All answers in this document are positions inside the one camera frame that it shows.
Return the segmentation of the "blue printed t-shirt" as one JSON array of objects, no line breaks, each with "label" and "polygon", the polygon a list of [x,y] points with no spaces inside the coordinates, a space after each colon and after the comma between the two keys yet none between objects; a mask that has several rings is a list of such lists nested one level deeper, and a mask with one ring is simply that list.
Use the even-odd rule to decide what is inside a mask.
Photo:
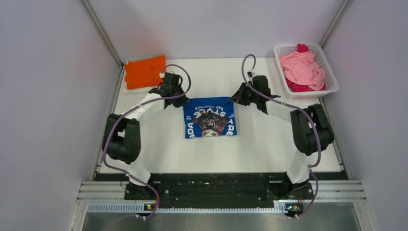
[{"label": "blue printed t-shirt", "polygon": [[229,97],[190,99],[183,106],[183,114],[186,139],[238,134],[234,104]]}]

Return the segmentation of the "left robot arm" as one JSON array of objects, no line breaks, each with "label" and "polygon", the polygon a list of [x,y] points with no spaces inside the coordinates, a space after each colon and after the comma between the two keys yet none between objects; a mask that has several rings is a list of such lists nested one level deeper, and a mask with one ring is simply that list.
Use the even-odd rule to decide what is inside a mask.
[{"label": "left robot arm", "polygon": [[180,75],[161,73],[160,77],[162,82],[139,103],[124,113],[107,117],[102,142],[104,165],[128,176],[130,183],[136,185],[136,193],[143,199],[152,197],[154,186],[148,182],[151,174],[139,158],[141,127],[168,106],[178,108],[189,101]]}]

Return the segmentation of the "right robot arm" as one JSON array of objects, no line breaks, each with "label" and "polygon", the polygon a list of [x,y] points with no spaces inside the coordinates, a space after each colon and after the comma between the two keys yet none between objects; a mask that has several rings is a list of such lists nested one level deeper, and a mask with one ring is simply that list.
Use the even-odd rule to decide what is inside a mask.
[{"label": "right robot arm", "polygon": [[307,185],[310,169],[320,163],[322,151],[334,141],[323,106],[316,103],[301,108],[284,101],[271,93],[266,76],[243,82],[229,100],[244,106],[254,103],[259,111],[291,123],[296,153],[283,175],[282,192],[295,198]]}]

